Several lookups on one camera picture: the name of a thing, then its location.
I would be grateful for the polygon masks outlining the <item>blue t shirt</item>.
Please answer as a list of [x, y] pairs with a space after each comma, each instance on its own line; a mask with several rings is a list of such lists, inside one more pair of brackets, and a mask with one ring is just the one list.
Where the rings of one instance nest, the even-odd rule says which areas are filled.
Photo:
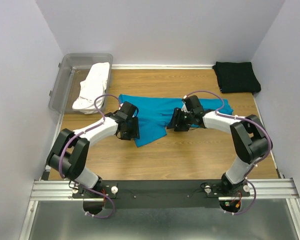
[[135, 138], [135, 145], [142, 147], [167, 135], [166, 127], [170, 123], [174, 109], [181, 108], [180, 98], [142, 97], [120, 94], [121, 102], [129, 102], [139, 110], [138, 126], [139, 139]]

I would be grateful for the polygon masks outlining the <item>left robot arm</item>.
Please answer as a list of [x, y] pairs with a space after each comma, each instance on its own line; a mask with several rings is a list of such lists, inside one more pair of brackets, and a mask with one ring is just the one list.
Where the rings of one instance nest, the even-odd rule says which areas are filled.
[[99, 141], [116, 136], [120, 140], [140, 138], [139, 109], [125, 101], [115, 112], [103, 114], [101, 119], [86, 127], [61, 130], [47, 157], [47, 164], [59, 171], [63, 179], [83, 185], [91, 198], [102, 191], [102, 178], [86, 167], [89, 148]]

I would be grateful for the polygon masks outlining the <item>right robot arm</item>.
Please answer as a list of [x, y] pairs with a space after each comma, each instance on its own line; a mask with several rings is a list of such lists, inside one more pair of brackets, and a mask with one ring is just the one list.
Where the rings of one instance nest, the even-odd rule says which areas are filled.
[[222, 175], [218, 190], [226, 196], [237, 192], [257, 164], [273, 148], [272, 140], [257, 115], [237, 116], [221, 113], [221, 107], [204, 109], [196, 95], [184, 96], [183, 106], [176, 107], [167, 125], [175, 132], [187, 132], [195, 125], [219, 130], [232, 137], [236, 157], [232, 166]]

